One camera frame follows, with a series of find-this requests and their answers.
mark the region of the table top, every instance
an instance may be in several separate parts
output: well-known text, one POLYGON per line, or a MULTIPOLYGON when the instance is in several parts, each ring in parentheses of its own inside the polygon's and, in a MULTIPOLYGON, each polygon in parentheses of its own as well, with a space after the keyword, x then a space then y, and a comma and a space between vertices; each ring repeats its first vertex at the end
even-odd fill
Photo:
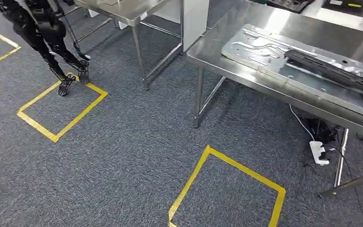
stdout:
POLYGON ((199 67, 210 69, 332 123, 363 133, 363 115, 358 112, 224 57, 221 54, 223 46, 245 24, 271 30, 359 62, 363 62, 362 31, 242 0, 191 47, 187 56, 191 63, 199 67))
POLYGON ((170 0, 75 0, 77 5, 106 14, 129 26, 136 26, 170 0))

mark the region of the metal table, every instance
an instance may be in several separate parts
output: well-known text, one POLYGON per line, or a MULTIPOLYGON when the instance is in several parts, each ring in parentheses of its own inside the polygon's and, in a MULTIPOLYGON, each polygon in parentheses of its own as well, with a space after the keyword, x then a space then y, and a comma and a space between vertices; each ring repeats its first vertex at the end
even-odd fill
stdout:
MULTIPOLYGON (((272 30, 301 43, 363 62, 363 32, 242 0, 187 52, 188 61, 199 68, 194 127, 199 126, 200 117, 205 108, 210 104, 225 78, 228 78, 344 127, 340 145, 340 151, 344 155, 349 129, 363 133, 363 115, 223 56, 221 54, 223 46, 245 24, 272 30), (223 77, 202 103, 204 69, 209 69, 223 77)), ((336 191, 341 189, 339 185, 343 161, 343 157, 340 157, 334 188, 327 194, 336 194, 336 191)), ((362 182, 363 178, 361 179, 361 181, 355 181, 354 186, 362 182)))
MULTIPOLYGON (((115 22, 115 27, 118 27, 117 24, 118 21, 125 23, 128 26, 131 26, 137 50, 138 65, 140 67, 141 75, 143 78, 144 89, 148 90, 148 77, 151 76, 162 64, 164 64, 165 61, 169 59, 178 49, 181 48, 183 50, 184 0, 180 1, 181 1, 181 13, 180 13, 181 34, 178 35, 173 32, 162 29, 160 27, 157 27, 155 25, 143 22, 145 18, 157 12, 164 5, 170 2, 170 0, 75 0, 75 3, 77 5, 86 9, 96 11, 98 13, 105 14, 109 16, 109 18, 80 38, 76 38, 74 36, 71 26, 68 24, 71 33, 70 37, 72 38, 73 43, 77 45, 81 40, 85 39, 93 32, 95 32, 99 28, 109 23, 110 21, 115 22), (140 43, 138 38, 139 24, 164 32, 168 35, 180 38, 180 43, 176 45, 163 59, 161 59, 159 63, 156 66, 154 66, 148 73, 145 73, 142 53, 140 49, 140 43)), ((81 53, 80 49, 78 49, 77 51, 79 52, 79 55, 81 56, 84 55, 83 53, 81 53)))

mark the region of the metal plate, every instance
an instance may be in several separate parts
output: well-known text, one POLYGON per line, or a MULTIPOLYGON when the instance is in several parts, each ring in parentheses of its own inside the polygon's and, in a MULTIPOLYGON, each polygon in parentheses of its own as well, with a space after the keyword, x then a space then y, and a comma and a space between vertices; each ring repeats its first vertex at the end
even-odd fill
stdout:
POLYGON ((363 63, 246 24, 222 48, 229 59, 363 115, 361 91, 342 87, 287 63, 284 53, 296 49, 363 77, 363 63))

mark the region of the black cable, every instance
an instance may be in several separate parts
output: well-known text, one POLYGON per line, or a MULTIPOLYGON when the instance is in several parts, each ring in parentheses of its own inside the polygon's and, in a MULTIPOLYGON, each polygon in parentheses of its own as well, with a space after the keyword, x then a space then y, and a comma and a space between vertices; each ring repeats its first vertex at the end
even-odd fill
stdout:
MULTIPOLYGON (((347 165, 348 173, 350 174, 351 180, 353 180, 354 178, 353 178, 353 174, 350 169, 350 165, 348 164, 346 157, 342 154, 342 152, 339 149, 337 149, 336 147, 328 145, 328 144, 324 144, 324 145, 322 145, 322 147, 330 147, 330 148, 337 150, 340 153, 340 155, 343 157, 343 160, 345 161, 345 163, 347 165)), ((355 194, 357 195, 358 206, 360 207, 361 213, 363 214, 363 206, 361 205, 360 196, 358 195, 358 191, 357 191, 356 187, 354 187, 354 191, 355 191, 355 194)))

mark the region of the yellow tape square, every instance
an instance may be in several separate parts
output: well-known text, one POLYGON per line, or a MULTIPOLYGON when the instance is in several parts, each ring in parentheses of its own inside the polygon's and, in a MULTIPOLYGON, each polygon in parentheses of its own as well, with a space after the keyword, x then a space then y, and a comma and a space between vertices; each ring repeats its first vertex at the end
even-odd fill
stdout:
POLYGON ((0 57, 0 60, 8 57, 9 55, 13 54, 14 52, 18 51, 18 49, 20 49, 21 47, 19 45, 17 45, 17 43, 11 41, 10 39, 4 37, 3 35, 0 34, 0 39, 6 43, 8 43, 9 45, 13 46, 15 49, 13 49, 12 51, 10 51, 7 54, 4 54, 3 56, 0 57))
MULTIPOLYGON (((76 77, 76 80, 78 80, 78 76, 68 73, 68 75, 73 75, 76 77)), ((37 97, 32 99, 30 102, 26 103, 24 106, 22 106, 19 111, 17 112, 17 115, 23 119, 25 122, 27 122, 29 125, 31 125, 33 128, 37 129, 40 133, 42 133, 44 136, 48 137, 53 142, 57 142, 58 139, 63 136, 67 131, 71 129, 82 117, 84 117, 89 111, 91 111, 94 106, 96 106, 108 93, 106 91, 101 90, 100 88, 92 85, 91 83, 85 84, 90 89, 94 90, 95 92, 99 93, 100 96, 93 101, 85 110, 83 110, 77 117, 75 117, 68 125, 66 125, 58 134, 53 134, 46 128, 44 128, 42 125, 40 125, 38 122, 34 121, 31 117, 29 117, 27 114, 25 114, 23 111, 31 106, 33 103, 38 101, 40 98, 44 97, 44 95, 48 94, 50 91, 54 90, 57 86, 59 86, 61 83, 60 81, 56 82, 52 86, 50 86, 48 89, 43 91, 41 94, 39 94, 37 97)))
POLYGON ((226 162, 229 165, 232 165, 239 169, 240 171, 244 172, 245 174, 251 176, 252 178, 258 180, 259 182, 265 184, 266 186, 274 189, 277 191, 277 197, 275 200, 275 205, 272 210, 272 216, 270 218, 268 227, 276 227, 277 221, 279 220, 280 211, 282 210, 283 201, 285 200, 286 190, 277 185, 276 183, 270 181, 269 179, 257 174, 256 172, 250 170, 249 168, 243 166, 242 164, 232 160, 231 158, 227 157, 226 155, 220 153, 219 151, 216 151, 215 149, 212 149, 210 146, 207 146, 202 153, 201 157, 199 158, 199 161, 193 170, 193 173, 187 180, 186 184, 184 185, 183 189, 180 191, 180 194, 177 196, 176 200, 173 202, 172 206, 170 207, 168 211, 169 220, 168 220, 168 226, 169 227, 177 227, 175 224, 172 223, 172 218, 174 214, 177 211, 177 208, 180 206, 180 203, 184 199, 184 197, 187 194, 187 191, 189 190, 191 184, 193 183, 194 179, 196 178, 199 170, 202 168, 202 165, 204 164, 205 160, 207 159, 208 155, 211 154, 218 159, 226 162))

